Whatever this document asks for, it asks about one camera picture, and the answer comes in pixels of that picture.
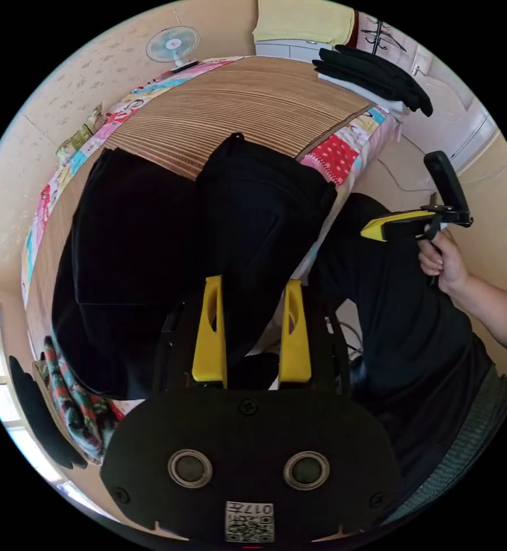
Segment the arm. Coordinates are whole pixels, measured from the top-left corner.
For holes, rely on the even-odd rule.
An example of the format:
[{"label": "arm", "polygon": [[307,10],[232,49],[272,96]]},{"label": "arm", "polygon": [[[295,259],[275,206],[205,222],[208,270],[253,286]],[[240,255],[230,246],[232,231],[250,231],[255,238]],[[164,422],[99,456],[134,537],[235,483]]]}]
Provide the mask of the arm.
[{"label": "arm", "polygon": [[479,320],[507,349],[507,291],[471,275],[462,253],[448,230],[439,232],[432,243],[421,241],[420,265],[429,276],[439,276],[439,288],[468,314]]}]

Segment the yellow towel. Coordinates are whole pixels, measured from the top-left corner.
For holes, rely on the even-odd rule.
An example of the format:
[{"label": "yellow towel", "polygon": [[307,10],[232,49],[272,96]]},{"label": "yellow towel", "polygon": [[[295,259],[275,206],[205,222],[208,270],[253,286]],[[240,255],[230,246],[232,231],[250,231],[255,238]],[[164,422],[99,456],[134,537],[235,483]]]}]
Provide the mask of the yellow towel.
[{"label": "yellow towel", "polygon": [[258,0],[256,41],[297,38],[347,44],[353,32],[353,8],[328,0]]}]

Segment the wall-mounted fan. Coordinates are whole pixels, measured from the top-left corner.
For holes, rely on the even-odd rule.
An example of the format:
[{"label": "wall-mounted fan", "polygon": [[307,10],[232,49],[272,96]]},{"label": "wall-mounted fan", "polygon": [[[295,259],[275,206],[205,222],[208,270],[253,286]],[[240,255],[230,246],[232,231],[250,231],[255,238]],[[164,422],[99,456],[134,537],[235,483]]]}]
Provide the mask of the wall-mounted fan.
[{"label": "wall-mounted fan", "polygon": [[179,70],[196,64],[181,61],[190,54],[200,42],[198,31],[192,27],[171,27],[154,35],[146,45],[146,54],[153,61],[167,63],[173,61]]}]

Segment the qr code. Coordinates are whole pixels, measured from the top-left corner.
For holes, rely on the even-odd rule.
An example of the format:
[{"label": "qr code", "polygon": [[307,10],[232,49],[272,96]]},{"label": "qr code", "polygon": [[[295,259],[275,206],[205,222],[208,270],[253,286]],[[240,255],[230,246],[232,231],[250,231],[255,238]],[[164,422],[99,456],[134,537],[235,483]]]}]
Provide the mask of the qr code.
[{"label": "qr code", "polygon": [[275,541],[272,503],[227,502],[225,535],[236,543],[270,543]]}]

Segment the door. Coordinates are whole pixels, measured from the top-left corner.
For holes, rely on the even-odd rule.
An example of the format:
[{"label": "door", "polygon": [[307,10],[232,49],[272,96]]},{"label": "door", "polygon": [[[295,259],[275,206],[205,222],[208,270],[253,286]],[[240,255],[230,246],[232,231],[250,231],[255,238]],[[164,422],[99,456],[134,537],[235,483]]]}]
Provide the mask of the door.
[{"label": "door", "polygon": [[424,153],[444,151],[453,167],[460,170],[488,143],[496,125],[475,96],[466,107],[449,84],[431,76],[434,61],[433,54],[418,45],[411,74],[430,97],[433,114],[427,117],[420,110],[411,113],[401,131]]}]

